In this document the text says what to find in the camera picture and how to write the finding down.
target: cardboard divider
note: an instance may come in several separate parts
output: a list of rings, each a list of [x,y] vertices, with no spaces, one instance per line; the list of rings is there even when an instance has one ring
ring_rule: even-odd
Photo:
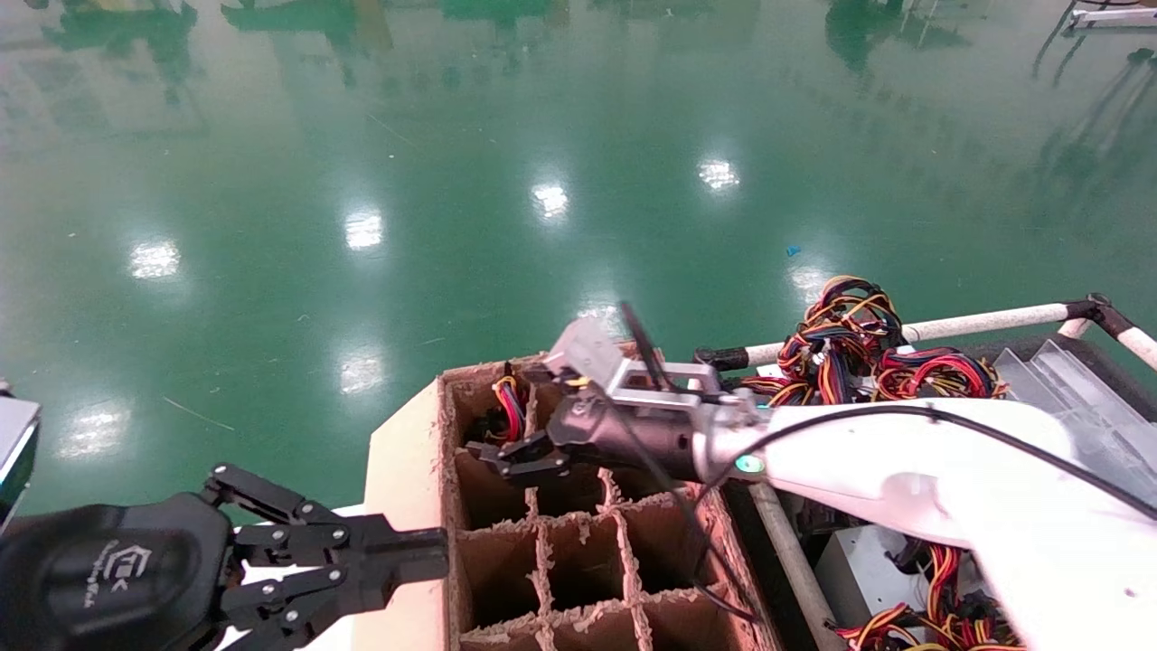
[[[518,637],[496,635],[482,639],[463,639],[462,651],[544,651],[533,635]]]
[[[631,609],[621,601],[553,617],[558,651],[640,651]]]
[[[569,476],[538,487],[538,515],[596,515],[605,494],[606,487],[598,476],[598,468],[578,464],[570,469]]]
[[[626,502],[639,502],[653,495],[666,493],[658,480],[647,471],[634,468],[616,468],[611,471],[611,481],[619,487],[619,495]]]
[[[535,385],[535,415],[531,421],[535,428],[541,430],[551,422],[555,408],[562,402],[562,390],[554,385]]]
[[[627,540],[639,563],[643,592],[692,587],[691,575],[700,552],[694,531],[687,526],[675,501],[656,500],[650,505],[625,506]],[[699,580],[715,582],[715,569],[703,562]]]
[[[613,518],[576,515],[544,521],[543,527],[552,611],[622,599],[624,568]]]
[[[465,528],[484,530],[503,520],[523,520],[530,513],[526,493],[508,484],[465,450],[454,453]]]
[[[650,626],[651,643],[662,651],[740,651],[728,619],[694,590],[651,595],[642,605]]]
[[[538,594],[531,580],[538,567],[535,541],[536,531],[529,523],[458,534],[457,552],[471,617],[463,622],[462,630],[538,613]]]

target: white pipe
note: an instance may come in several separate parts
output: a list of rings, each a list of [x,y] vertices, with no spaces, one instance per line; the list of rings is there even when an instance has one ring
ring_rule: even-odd
[[[1134,355],[1140,357],[1154,371],[1157,371],[1157,342],[1147,335],[1144,331],[1134,325],[1133,328],[1118,335],[1117,341],[1133,352]]]
[[[977,333],[989,333],[1005,328],[1019,328],[1023,325],[1066,320],[1068,317],[1068,305],[1054,302],[911,323],[905,325],[902,332],[905,340],[915,343],[928,340],[942,340],[944,338],[958,338],[960,335],[974,335]],[[747,365],[762,367],[772,364],[782,348],[782,342],[747,347]]]
[[[1070,340],[1079,340],[1089,332],[1090,325],[1092,325],[1092,320],[1088,318],[1069,318],[1061,323],[1061,330],[1056,334]]]

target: black wire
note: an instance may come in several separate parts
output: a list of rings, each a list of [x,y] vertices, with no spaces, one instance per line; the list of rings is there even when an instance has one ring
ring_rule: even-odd
[[[703,550],[700,554],[698,554],[698,561],[695,563],[691,577],[691,585],[694,586],[695,590],[698,590],[703,597],[707,598],[708,601],[714,604],[720,609],[725,611],[746,622],[764,623],[765,626],[771,628],[769,623],[761,622],[760,619],[753,615],[752,613],[737,608],[731,604],[728,604],[725,599],[712,592],[710,589],[708,589],[706,585],[702,584],[702,582],[699,580],[699,570],[702,568],[703,558],[706,558],[707,554],[709,553],[713,556],[715,556],[715,558],[720,562],[720,567],[723,568],[723,574],[727,576],[727,579],[731,583],[731,585],[736,587],[736,591],[738,591],[742,601],[747,605],[754,604],[746,594],[746,591],[743,587],[743,583],[736,576],[735,570],[731,569],[731,565],[728,564],[728,562],[723,558],[723,555],[720,554],[718,549],[715,548],[715,545],[712,543],[710,538],[707,535],[707,532],[703,530],[702,525],[699,524],[699,518],[695,517],[694,508],[692,508],[691,503],[688,503],[687,500],[683,497],[683,494],[679,493],[678,487],[675,486],[675,480],[671,479],[671,475],[669,475],[666,471],[663,469],[663,466],[661,466],[659,463],[651,456],[651,453],[647,451],[647,447],[643,445],[643,442],[639,438],[639,435],[635,434],[634,428],[631,427],[631,420],[619,410],[618,406],[614,405],[614,401],[611,399],[611,397],[606,395],[606,392],[603,390],[603,387],[599,387],[594,383],[591,383],[588,386],[592,389],[596,393],[598,393],[598,395],[603,399],[603,401],[606,405],[606,410],[610,412],[611,414],[614,414],[614,417],[618,419],[620,423],[622,423],[624,430],[626,430],[627,436],[631,437],[631,443],[635,446],[635,451],[639,453],[639,457],[642,458],[643,465],[647,466],[647,471],[651,474],[651,476],[655,478],[655,481],[657,481],[659,486],[663,487],[663,490],[669,493],[671,497],[675,498],[675,503],[683,512],[683,517],[687,521],[687,526],[690,526],[695,533],[699,534],[699,540],[703,545]],[[700,503],[702,497],[703,496],[701,495],[699,496],[699,498],[695,500],[697,505]]]
[[[675,391],[675,383],[663,371],[663,363],[658,361],[655,347],[651,346],[650,339],[643,332],[643,324],[635,316],[635,310],[631,308],[627,301],[621,301],[619,302],[619,311],[622,312],[622,320],[627,324],[627,330],[631,331],[631,338],[635,340],[639,357],[643,358],[643,364],[647,367],[647,375],[650,376],[651,383],[655,383],[655,386],[659,390]]]
[[[871,416],[875,414],[902,414],[908,416],[922,416],[924,419],[930,419],[933,421],[944,421],[946,423],[952,423],[953,426],[959,426],[961,428],[967,428],[975,432],[980,432],[981,435],[996,439],[1003,443],[1004,445],[1019,450],[1025,454],[1036,457],[1037,459],[1040,459],[1041,461],[1045,461],[1051,466],[1060,468],[1061,471],[1064,471],[1066,473],[1079,480],[1083,480],[1085,483],[1091,484],[1100,489],[1101,491],[1108,494],[1110,496],[1123,502],[1126,505],[1128,505],[1132,509],[1135,509],[1136,511],[1148,517],[1149,519],[1157,520],[1157,508],[1150,505],[1140,497],[1117,487],[1115,484],[1098,478],[1093,473],[1090,473],[1089,471],[1085,471],[1084,468],[1075,464],[1066,461],[1054,454],[1045,452],[1036,446],[1029,445],[1011,435],[1007,435],[995,428],[990,428],[988,426],[985,426],[983,423],[978,423],[971,419],[965,419],[964,416],[957,416],[956,414],[950,414],[948,412],[939,412],[931,407],[915,407],[911,405],[872,405],[872,406],[864,406],[858,409],[833,412],[830,414],[821,414],[819,416],[816,416],[815,419],[809,419],[806,421],[793,423],[791,426],[788,426],[782,430],[776,430],[774,432],[771,432],[767,436],[761,437],[756,443],[749,445],[744,450],[736,453],[728,461],[727,466],[723,467],[723,471],[721,471],[715,478],[713,478],[709,482],[705,484],[703,487],[705,491],[702,495],[700,495],[699,498],[695,500],[694,508],[699,506],[703,495],[707,495],[707,493],[710,491],[712,489],[718,488],[723,482],[728,480],[728,475],[730,473],[731,467],[735,466],[735,463],[740,457],[751,454],[779,439],[782,439],[787,436],[794,435],[802,430],[806,430],[809,428],[815,428],[816,426],[823,426],[824,423],[831,423],[833,421],[843,421],[846,419],[860,419],[862,416]]]

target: cardboard compartment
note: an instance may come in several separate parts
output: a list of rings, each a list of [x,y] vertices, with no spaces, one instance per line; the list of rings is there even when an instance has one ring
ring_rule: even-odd
[[[515,377],[539,360],[514,361]],[[367,510],[411,528],[445,526],[451,558],[445,582],[399,591],[390,608],[359,617],[358,648],[405,634],[408,651],[782,651],[772,631],[685,590],[694,533],[646,473],[580,466],[524,491],[474,460],[463,437],[498,405],[491,385],[502,371],[502,363],[445,371],[374,435]],[[532,423],[545,427],[561,398],[555,386],[533,387]],[[408,437],[420,454],[403,466],[397,442]],[[411,512],[415,497],[421,518]],[[710,561],[700,579],[732,600],[740,590],[754,594],[722,501],[709,497],[700,517],[740,585]]]
[[[501,408],[498,397],[492,389],[502,378],[506,364],[494,362],[491,364],[479,364],[469,369],[459,369],[447,372],[445,397],[450,402],[450,443],[454,447],[464,447],[466,441],[482,442],[480,436],[470,436],[471,427],[478,419],[486,416],[491,409]],[[528,392],[529,384],[521,377],[521,361],[511,363],[511,370],[518,380],[519,393]]]
[[[683,519],[673,502],[663,502],[624,509],[627,540],[639,561],[639,578],[643,592],[651,594],[665,590],[692,587],[691,575],[699,553],[695,532]],[[708,561],[699,569],[699,580],[715,582]]]
[[[470,599],[472,621],[462,630],[485,628],[538,612],[538,595],[530,576],[535,558],[535,527],[529,523],[458,535],[457,550]]]
[[[666,493],[647,471],[618,468],[611,471],[611,481],[614,482],[614,486],[619,487],[619,495],[626,502],[639,502],[653,495]]]
[[[624,604],[609,604],[597,614],[588,613],[577,626],[565,617],[559,620],[554,626],[558,651],[639,651],[631,611]]]
[[[462,651],[543,651],[535,636],[494,636],[492,639],[463,639]]]
[[[605,494],[606,487],[598,478],[598,468],[580,464],[572,468],[569,476],[538,487],[538,515],[595,515]]]
[[[643,604],[656,651],[739,651],[728,614],[695,591],[664,594]]]
[[[613,518],[573,517],[546,526],[553,611],[622,599],[622,558]]]
[[[522,520],[530,512],[526,493],[508,484],[470,452],[455,451],[454,467],[467,530],[484,530],[502,520]]]

